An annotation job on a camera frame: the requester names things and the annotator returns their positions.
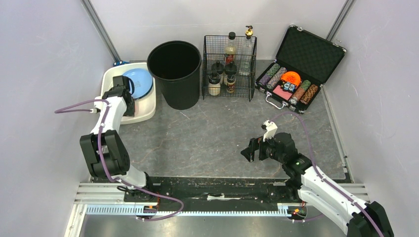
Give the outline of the blue plate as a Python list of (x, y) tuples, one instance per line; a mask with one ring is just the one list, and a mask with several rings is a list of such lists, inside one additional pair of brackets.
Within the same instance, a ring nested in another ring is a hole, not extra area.
[(153, 87), (153, 78), (145, 69), (131, 69), (123, 76), (128, 78), (129, 92), (134, 100), (145, 97)]

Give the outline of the small dark spice jar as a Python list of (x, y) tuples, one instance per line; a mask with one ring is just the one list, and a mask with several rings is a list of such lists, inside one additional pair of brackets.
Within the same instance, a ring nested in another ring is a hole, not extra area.
[(227, 81), (227, 92), (228, 93), (234, 93), (235, 84), (236, 84), (235, 76), (234, 75), (228, 75), (226, 81)]

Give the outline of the spice jar black lid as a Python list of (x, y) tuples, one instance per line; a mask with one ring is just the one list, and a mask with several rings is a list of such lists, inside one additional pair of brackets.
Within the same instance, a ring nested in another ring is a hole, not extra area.
[(209, 76), (208, 91), (209, 91), (209, 94), (212, 96), (217, 96), (220, 94), (220, 91), (221, 91), (220, 76), (217, 72), (212, 73)]
[(224, 73), (227, 77), (234, 76), (237, 73), (237, 66), (234, 61), (224, 67)]
[(221, 76), (224, 73), (224, 64), (221, 61), (216, 61), (211, 66), (211, 73), (217, 73), (219, 76)]

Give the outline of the clear bottle gold pump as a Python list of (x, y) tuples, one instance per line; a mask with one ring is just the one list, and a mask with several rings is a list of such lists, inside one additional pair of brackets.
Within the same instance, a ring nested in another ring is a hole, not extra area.
[(245, 31), (245, 39), (242, 43), (241, 47), (241, 59), (240, 59), (240, 66), (239, 66), (239, 74), (241, 76), (249, 76), (251, 72), (251, 60), (252, 60), (252, 53), (253, 53), (253, 43), (252, 43), (252, 36), (253, 36), (253, 26), (248, 25), (246, 26), (248, 29)]

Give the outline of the sauce bottle red label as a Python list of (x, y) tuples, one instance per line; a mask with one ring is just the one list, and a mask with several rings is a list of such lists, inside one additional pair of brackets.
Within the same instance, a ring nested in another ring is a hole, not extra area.
[(228, 35), (227, 44), (224, 47), (224, 58), (225, 58), (225, 65), (230, 64), (234, 61), (234, 57), (237, 53), (237, 46), (235, 43), (236, 34), (235, 32), (230, 32)]

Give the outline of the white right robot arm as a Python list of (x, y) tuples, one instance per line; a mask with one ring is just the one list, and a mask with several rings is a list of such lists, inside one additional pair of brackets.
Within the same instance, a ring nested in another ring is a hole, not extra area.
[(252, 138), (241, 150), (249, 162), (255, 154), (281, 163), (289, 176), (286, 187), (291, 195), (318, 209), (348, 237), (392, 237), (384, 207), (376, 201), (367, 203), (327, 177), (315, 163), (298, 152), (289, 133), (277, 133), (269, 139)]

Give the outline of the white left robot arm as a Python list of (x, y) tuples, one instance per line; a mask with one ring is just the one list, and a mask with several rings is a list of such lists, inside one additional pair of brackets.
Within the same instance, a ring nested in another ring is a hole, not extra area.
[(144, 188), (147, 174), (130, 164), (130, 158), (119, 134), (123, 117), (134, 115), (134, 99), (130, 79), (113, 77), (113, 86), (95, 98), (92, 112), (99, 119), (92, 131), (80, 138), (80, 146), (88, 170), (93, 177), (108, 178), (132, 189)]

